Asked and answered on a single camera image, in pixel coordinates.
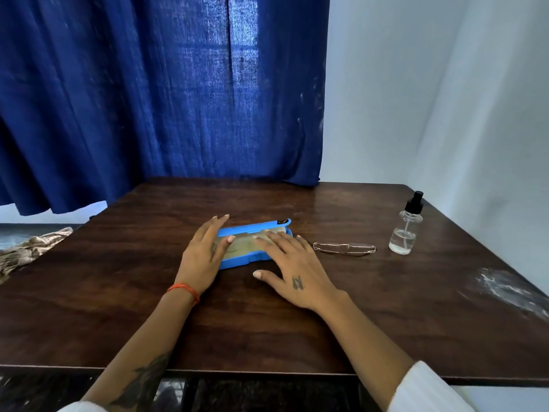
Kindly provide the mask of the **clear spray bottle black top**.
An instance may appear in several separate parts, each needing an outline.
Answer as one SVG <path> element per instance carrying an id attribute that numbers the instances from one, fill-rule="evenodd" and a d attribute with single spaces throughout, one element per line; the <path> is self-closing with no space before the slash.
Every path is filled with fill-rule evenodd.
<path id="1" fill-rule="evenodd" d="M 417 229 L 422 223 L 424 206 L 423 192 L 415 191 L 399 213 L 399 223 L 394 228 L 389 241 L 389 249 L 399 255 L 408 255 L 415 243 Z"/>

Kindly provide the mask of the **blue curtain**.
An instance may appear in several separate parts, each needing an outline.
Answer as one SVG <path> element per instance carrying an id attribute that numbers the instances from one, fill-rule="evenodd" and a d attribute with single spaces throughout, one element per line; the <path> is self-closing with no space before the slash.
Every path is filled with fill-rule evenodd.
<path id="1" fill-rule="evenodd" d="M 315 187 L 330 0 L 0 0 L 0 206 L 156 177 Z"/>

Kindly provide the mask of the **beige patterned cloth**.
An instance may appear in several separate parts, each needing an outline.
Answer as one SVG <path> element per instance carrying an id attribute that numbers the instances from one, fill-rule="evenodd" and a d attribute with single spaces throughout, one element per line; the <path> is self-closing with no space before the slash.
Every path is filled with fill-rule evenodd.
<path id="1" fill-rule="evenodd" d="M 32 263 L 72 233 L 72 227 L 65 227 L 0 250 L 0 285 L 9 279 L 10 273 Z"/>

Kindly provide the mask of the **person's left forearm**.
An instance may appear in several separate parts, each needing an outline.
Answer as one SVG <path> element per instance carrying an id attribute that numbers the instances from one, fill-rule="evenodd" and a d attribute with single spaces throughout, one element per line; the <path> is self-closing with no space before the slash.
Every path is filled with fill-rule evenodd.
<path id="1" fill-rule="evenodd" d="M 186 291 L 168 290 L 81 400 L 108 412 L 149 412 L 195 304 L 196 300 Z"/>

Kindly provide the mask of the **person's right forearm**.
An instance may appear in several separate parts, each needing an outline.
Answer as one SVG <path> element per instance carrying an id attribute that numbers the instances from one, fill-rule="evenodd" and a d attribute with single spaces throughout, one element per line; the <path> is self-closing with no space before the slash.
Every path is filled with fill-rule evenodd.
<path id="1" fill-rule="evenodd" d="M 383 412 L 415 361 L 352 302 L 331 291 L 315 308 L 333 332 L 361 384 Z"/>

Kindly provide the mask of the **white right sleeve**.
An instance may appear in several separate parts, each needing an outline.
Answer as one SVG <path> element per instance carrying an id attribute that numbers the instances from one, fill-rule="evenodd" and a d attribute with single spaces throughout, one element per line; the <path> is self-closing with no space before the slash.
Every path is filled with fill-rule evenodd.
<path id="1" fill-rule="evenodd" d="M 415 363 L 402 379 L 387 412 L 476 412 L 425 362 Z"/>

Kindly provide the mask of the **person's right hand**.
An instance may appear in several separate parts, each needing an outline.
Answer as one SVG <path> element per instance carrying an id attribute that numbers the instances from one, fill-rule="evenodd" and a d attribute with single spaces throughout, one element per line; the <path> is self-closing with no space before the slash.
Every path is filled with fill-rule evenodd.
<path id="1" fill-rule="evenodd" d="M 294 238 L 301 243 L 303 250 L 285 263 L 273 260 L 281 272 L 279 277 L 286 283 L 285 292 L 278 294 L 293 305 L 323 315 L 333 306 L 349 299 L 349 295 L 333 285 L 323 267 L 304 266 L 305 239 L 300 235 Z M 255 237 L 255 242 L 264 251 L 264 239 Z"/>

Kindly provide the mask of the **beige cleaning cloth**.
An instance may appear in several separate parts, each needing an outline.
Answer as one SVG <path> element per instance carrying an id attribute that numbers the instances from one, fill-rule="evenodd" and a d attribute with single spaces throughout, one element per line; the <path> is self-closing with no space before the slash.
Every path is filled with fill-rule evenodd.
<path id="1" fill-rule="evenodd" d="M 260 237 L 266 241 L 271 242 L 271 239 L 266 235 L 267 232 L 278 233 L 286 232 L 287 229 L 282 227 L 275 227 L 269 229 L 262 229 L 253 233 L 229 233 L 228 236 L 234 236 L 235 239 L 228 247 L 223 260 L 245 256 L 256 251 L 261 251 L 261 248 L 255 242 L 255 237 Z"/>

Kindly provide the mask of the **white left sleeve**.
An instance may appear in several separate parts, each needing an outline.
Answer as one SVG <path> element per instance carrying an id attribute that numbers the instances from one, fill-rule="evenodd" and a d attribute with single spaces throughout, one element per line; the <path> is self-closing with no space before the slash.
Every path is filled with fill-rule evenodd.
<path id="1" fill-rule="evenodd" d="M 77 401 L 66 405 L 57 412 L 108 412 L 104 407 L 101 407 L 89 401 Z"/>

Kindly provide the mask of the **person's left hand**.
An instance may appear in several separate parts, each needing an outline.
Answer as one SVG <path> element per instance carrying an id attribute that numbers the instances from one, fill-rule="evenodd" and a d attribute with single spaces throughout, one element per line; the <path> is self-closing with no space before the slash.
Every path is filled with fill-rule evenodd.
<path id="1" fill-rule="evenodd" d="M 230 215 L 218 217 L 218 232 L 229 220 Z M 175 283 L 168 289 L 182 290 L 189 293 L 195 300 L 213 283 L 220 265 L 215 263 L 214 244 L 196 243 L 196 233 L 182 254 Z"/>

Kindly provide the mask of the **white sleeve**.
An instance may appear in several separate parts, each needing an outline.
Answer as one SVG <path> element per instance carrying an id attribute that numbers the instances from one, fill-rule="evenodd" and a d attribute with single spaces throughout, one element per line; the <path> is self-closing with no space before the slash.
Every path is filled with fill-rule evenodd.
<path id="1" fill-rule="evenodd" d="M 415 363 L 402 379 L 387 412 L 476 412 L 425 362 Z"/>
<path id="2" fill-rule="evenodd" d="M 89 401 L 77 401 L 66 405 L 57 412 L 108 412 L 104 407 L 101 407 Z"/>

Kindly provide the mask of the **thin-framed eyeglasses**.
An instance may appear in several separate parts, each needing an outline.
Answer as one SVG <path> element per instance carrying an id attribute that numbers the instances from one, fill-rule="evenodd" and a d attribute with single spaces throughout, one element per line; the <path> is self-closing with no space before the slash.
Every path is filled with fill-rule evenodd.
<path id="1" fill-rule="evenodd" d="M 362 257 L 374 254 L 377 249 L 373 245 L 363 243 L 319 243 L 314 242 L 312 248 L 327 254 Z"/>

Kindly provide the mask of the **blue glasses case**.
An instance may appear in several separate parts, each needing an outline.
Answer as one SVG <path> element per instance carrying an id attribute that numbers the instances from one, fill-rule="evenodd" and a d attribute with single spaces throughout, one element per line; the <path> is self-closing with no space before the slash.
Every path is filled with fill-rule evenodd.
<path id="1" fill-rule="evenodd" d="M 285 219 L 285 220 L 278 220 L 278 221 L 268 221 L 263 223 L 255 223 L 255 224 L 248 224 L 243 226 L 237 226 L 237 227 L 227 227 L 227 228 L 221 228 L 218 232 L 218 235 L 216 237 L 214 248 L 216 247 L 216 244 L 220 241 L 220 237 L 227 236 L 229 233 L 253 233 L 260 231 L 262 229 L 269 229 L 269 228 L 275 228 L 275 227 L 282 227 L 284 226 L 287 231 L 288 235 L 293 235 L 291 229 L 289 228 L 289 225 L 291 224 L 291 219 Z M 236 258 L 231 258 L 227 260 L 223 260 L 220 264 L 219 270 L 226 270 L 226 269 L 232 269 L 237 268 L 240 266 L 248 265 L 250 263 L 255 262 L 263 262 L 270 260 L 270 256 L 263 250 L 256 251 L 254 253 L 250 253 L 245 256 L 240 256 Z"/>

